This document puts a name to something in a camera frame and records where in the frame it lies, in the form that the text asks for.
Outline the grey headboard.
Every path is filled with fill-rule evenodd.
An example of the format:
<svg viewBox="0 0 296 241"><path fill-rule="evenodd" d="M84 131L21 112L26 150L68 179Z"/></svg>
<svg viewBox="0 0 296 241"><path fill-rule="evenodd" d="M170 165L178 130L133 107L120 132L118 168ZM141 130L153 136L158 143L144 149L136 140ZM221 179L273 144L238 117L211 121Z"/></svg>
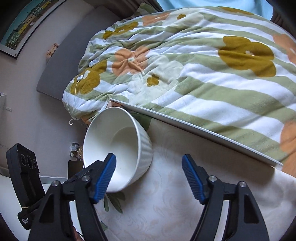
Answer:
<svg viewBox="0 0 296 241"><path fill-rule="evenodd" d="M78 64L91 37L118 20L119 16L103 6L87 14L49 59L37 84L37 92L61 100L65 88L78 74Z"/></svg>

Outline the framed building picture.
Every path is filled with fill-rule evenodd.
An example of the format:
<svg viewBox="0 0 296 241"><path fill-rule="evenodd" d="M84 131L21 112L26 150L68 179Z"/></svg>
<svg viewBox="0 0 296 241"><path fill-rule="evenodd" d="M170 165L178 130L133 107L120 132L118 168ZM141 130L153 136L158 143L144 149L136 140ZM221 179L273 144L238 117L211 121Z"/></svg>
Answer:
<svg viewBox="0 0 296 241"><path fill-rule="evenodd" d="M64 1L1 1L1 52L17 58L37 27Z"/></svg>

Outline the brown curtain left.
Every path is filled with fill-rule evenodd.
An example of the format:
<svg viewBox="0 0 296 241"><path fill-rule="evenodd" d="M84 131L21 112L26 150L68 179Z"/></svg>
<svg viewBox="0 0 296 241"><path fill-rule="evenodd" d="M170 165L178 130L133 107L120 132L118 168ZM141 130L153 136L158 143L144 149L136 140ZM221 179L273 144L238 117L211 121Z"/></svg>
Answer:
<svg viewBox="0 0 296 241"><path fill-rule="evenodd" d="M155 0L84 0L86 3L97 8L104 6L117 16L127 18L131 16L138 9L141 3L148 4L156 11L163 11L163 8Z"/></svg>

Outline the wall power socket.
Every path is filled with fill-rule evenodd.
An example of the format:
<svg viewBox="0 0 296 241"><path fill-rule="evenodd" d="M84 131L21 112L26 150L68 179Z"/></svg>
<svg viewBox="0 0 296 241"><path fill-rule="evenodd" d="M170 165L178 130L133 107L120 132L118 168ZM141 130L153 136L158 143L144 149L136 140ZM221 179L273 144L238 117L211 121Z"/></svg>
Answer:
<svg viewBox="0 0 296 241"><path fill-rule="evenodd" d="M70 145L70 158L71 159L81 159L81 154L80 154L80 144L72 142Z"/></svg>

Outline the floral striped blanket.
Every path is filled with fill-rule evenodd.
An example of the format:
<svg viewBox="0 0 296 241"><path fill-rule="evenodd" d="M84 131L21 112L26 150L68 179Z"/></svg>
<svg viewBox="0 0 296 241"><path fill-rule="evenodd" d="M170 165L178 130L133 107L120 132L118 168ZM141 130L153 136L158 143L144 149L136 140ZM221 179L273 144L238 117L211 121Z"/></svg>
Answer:
<svg viewBox="0 0 296 241"><path fill-rule="evenodd" d="M62 102L89 124L110 99L223 135L295 175L295 37L261 16L181 8L100 30Z"/></svg>

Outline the light blue sheer curtain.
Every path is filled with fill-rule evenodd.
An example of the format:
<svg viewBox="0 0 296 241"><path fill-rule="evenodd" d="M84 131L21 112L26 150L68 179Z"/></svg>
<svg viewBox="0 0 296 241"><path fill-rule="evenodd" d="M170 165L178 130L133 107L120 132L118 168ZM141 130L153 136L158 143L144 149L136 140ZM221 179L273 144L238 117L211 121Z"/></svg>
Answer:
<svg viewBox="0 0 296 241"><path fill-rule="evenodd" d="M265 0L158 0L163 10L179 9L185 7L222 6L248 11L271 20L273 7Z"/></svg>

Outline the cream floral tablecloth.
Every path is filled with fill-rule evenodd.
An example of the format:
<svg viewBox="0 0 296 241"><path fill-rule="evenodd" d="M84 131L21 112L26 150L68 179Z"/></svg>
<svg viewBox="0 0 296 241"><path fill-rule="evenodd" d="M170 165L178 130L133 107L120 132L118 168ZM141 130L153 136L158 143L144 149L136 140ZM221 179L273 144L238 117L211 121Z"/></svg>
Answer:
<svg viewBox="0 0 296 241"><path fill-rule="evenodd" d="M279 240L295 217L295 178L192 133L151 120L147 133L153 160L148 171L118 196L116 205L96 210L109 240L189 240L201 216L182 170L182 156L221 181L247 183L257 201L270 240Z"/></svg>

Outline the white ribbed ceramic bowl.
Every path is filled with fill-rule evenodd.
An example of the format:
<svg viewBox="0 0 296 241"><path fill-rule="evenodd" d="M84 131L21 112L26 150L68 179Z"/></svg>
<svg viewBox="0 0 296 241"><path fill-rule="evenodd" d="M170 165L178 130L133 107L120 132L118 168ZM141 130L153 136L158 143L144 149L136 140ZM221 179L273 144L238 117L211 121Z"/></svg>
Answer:
<svg viewBox="0 0 296 241"><path fill-rule="evenodd" d="M147 132L119 107L105 109L91 122L83 144L85 167L103 161L109 153L116 156L116 168L107 188L109 193L135 183L152 163L152 142Z"/></svg>

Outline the floral pillow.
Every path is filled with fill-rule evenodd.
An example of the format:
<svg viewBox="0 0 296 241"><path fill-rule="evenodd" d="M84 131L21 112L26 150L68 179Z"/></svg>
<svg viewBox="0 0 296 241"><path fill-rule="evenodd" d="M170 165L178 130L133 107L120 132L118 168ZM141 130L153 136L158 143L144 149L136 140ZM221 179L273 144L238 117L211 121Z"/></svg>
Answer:
<svg viewBox="0 0 296 241"><path fill-rule="evenodd" d="M148 14L158 13L158 10L153 8L151 5L146 3L141 3L135 13L132 15L132 18L137 16L144 16Z"/></svg>

